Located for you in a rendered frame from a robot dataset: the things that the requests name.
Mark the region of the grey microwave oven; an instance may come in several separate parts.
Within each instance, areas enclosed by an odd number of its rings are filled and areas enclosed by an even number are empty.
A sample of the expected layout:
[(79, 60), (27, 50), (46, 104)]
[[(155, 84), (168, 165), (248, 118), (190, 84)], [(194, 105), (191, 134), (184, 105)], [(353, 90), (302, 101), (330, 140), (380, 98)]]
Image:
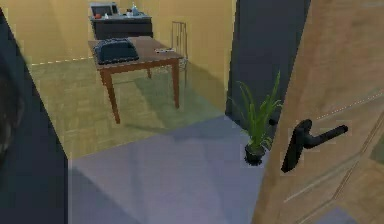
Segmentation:
[(117, 4), (115, 2), (91, 2), (89, 4), (93, 15), (100, 14), (104, 16), (115, 16), (119, 14)]

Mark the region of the green potted house plant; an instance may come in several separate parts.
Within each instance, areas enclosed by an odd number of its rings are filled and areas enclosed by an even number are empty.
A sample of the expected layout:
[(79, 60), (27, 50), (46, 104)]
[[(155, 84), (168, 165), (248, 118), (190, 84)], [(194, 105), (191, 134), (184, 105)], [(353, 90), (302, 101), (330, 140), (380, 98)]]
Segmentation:
[(278, 108), (282, 107), (282, 101), (276, 98), (280, 77), (281, 72), (278, 72), (272, 92), (265, 97), (260, 106), (256, 106), (250, 88), (244, 82), (238, 81), (245, 113), (241, 111), (240, 107), (232, 98), (229, 98), (246, 123), (243, 132), (249, 136), (249, 140), (244, 147), (244, 160), (251, 166), (258, 166), (262, 163), (266, 151), (271, 149), (273, 143), (272, 138), (268, 136), (267, 132), (270, 126), (275, 125), (275, 123), (271, 123), (271, 115)]

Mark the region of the brown wooden table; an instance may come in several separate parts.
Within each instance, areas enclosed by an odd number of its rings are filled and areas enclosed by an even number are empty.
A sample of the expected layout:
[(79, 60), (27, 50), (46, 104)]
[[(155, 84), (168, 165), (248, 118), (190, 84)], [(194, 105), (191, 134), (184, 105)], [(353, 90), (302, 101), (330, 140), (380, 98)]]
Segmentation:
[(114, 119), (117, 124), (120, 123), (120, 116), (112, 83), (113, 74), (145, 69), (148, 77), (151, 78), (151, 68), (170, 65), (172, 68), (171, 74), (173, 82), (174, 105), (176, 108), (179, 107), (179, 60), (182, 56), (176, 52), (156, 53), (154, 51), (155, 49), (165, 48), (165, 46), (149, 36), (128, 37), (128, 39), (136, 47), (139, 59), (130, 62), (105, 65), (98, 64), (96, 53), (93, 50), (93, 47), (101, 40), (90, 40), (88, 42), (96, 70), (100, 74), (102, 84), (106, 87)]

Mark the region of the light wooden room door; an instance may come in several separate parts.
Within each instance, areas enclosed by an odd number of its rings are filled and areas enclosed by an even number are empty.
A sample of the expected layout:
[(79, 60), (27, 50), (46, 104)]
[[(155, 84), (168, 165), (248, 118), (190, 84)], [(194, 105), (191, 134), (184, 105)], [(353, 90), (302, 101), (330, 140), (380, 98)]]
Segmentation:
[[(344, 133), (304, 149), (281, 166), (296, 125), (318, 136)], [(251, 224), (315, 224), (357, 177), (384, 134), (384, 0), (312, 0), (288, 83)]]

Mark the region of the dark cabinet with grey top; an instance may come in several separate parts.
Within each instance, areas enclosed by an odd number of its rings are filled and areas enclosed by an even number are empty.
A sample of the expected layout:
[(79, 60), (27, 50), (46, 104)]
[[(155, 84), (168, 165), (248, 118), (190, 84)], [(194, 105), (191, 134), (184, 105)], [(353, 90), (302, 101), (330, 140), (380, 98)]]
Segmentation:
[(97, 40), (153, 36), (150, 16), (109, 16), (107, 19), (90, 16), (89, 20)]

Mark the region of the thin metal frame chair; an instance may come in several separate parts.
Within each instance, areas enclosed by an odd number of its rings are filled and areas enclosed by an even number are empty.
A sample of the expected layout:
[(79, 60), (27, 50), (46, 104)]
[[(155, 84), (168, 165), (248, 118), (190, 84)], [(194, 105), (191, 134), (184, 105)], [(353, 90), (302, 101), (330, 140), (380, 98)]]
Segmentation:
[(185, 22), (173, 21), (171, 24), (171, 47), (182, 56), (179, 63), (180, 68), (184, 72), (184, 86), (188, 81), (188, 36), (187, 26)]

